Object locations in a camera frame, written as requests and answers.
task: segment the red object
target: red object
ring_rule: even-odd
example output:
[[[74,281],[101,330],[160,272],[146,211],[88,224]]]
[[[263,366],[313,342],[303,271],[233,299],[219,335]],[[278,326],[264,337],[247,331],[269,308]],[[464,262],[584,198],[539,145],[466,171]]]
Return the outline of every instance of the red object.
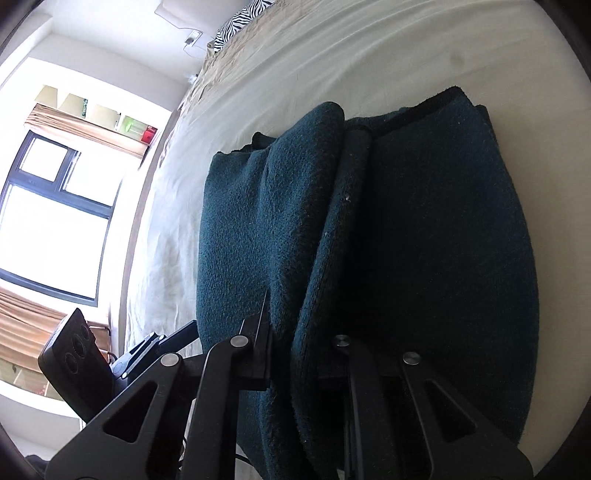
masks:
[[[152,143],[152,140],[154,139],[154,135],[156,134],[157,131],[158,131],[157,128],[148,126],[148,128],[146,128],[146,131],[142,135],[142,142],[147,143],[148,145],[150,143]]]

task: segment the black metal bracket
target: black metal bracket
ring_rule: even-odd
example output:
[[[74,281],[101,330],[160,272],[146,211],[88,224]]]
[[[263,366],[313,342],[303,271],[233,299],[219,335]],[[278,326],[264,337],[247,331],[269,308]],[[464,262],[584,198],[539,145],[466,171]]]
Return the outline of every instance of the black metal bracket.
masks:
[[[265,296],[260,314],[207,355],[158,358],[52,458],[46,480],[233,478],[238,392],[266,390],[270,382],[268,306]]]
[[[319,375],[344,393],[346,479],[533,479],[517,446],[419,354],[374,356],[346,335],[333,346]]]

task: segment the window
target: window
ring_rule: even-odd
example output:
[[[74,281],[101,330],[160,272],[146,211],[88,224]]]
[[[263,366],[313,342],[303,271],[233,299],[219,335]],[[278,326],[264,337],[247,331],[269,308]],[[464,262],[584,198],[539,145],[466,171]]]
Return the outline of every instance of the window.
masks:
[[[0,278],[96,306],[109,221],[132,157],[89,145],[81,152],[28,132],[0,194]]]

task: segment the window frame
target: window frame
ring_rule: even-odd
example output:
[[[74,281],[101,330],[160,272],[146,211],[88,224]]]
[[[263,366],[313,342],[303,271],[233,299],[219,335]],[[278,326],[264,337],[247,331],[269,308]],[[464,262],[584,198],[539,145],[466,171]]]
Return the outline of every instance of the window frame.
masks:
[[[67,149],[66,155],[64,156],[64,159],[61,162],[60,168],[56,175],[56,179],[54,181],[49,181],[47,179],[33,175],[32,173],[20,170],[20,167],[22,166],[29,149],[33,144],[33,141],[37,138],[39,140],[43,140],[45,142],[49,142],[59,147]],[[106,239],[109,234],[111,218],[113,216],[113,210],[115,209],[115,203],[117,201],[119,190],[115,195],[112,206],[105,205],[95,200],[90,200],[83,196],[76,195],[74,193],[66,191],[65,188],[67,186],[67,182],[74,170],[74,167],[76,166],[76,161],[79,157],[79,151],[70,148],[67,145],[63,145],[55,140],[52,140],[51,138],[44,137],[43,135],[29,130],[21,146],[18,149],[14,161],[12,162],[12,165],[10,167],[10,170],[8,171],[8,175],[4,182],[4,186],[0,193],[0,222],[2,220],[2,214],[4,213],[5,200],[7,198],[11,186],[13,185],[28,190],[31,193],[35,193],[37,195],[45,197],[46,199],[61,203],[62,205],[66,205],[77,210],[81,210],[82,212],[86,212],[91,215],[95,215],[100,218],[106,219],[107,227],[105,230],[105,238],[103,239],[103,247],[100,253],[100,262],[97,273],[96,291],[94,298],[61,290],[59,288],[55,288],[50,285],[45,285],[34,280],[29,280],[28,278],[16,275],[12,272],[9,272],[8,270],[4,270],[3,268],[0,268],[0,278],[10,283],[14,283],[21,287],[29,288],[30,290],[34,290],[45,295],[49,295],[51,297],[74,302],[81,305],[96,307],[98,305],[100,273],[102,270],[103,258],[105,255]]]

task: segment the mattress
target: mattress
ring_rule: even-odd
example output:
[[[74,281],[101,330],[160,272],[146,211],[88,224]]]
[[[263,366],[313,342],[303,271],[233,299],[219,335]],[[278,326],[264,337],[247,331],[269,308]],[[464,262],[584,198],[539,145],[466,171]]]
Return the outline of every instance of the mattress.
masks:
[[[591,395],[591,83],[533,0],[278,0],[235,35],[205,63],[154,176],[127,345],[194,318],[215,152],[280,135],[324,101],[373,116],[451,85],[488,108],[532,240],[540,348],[519,447],[538,471]]]

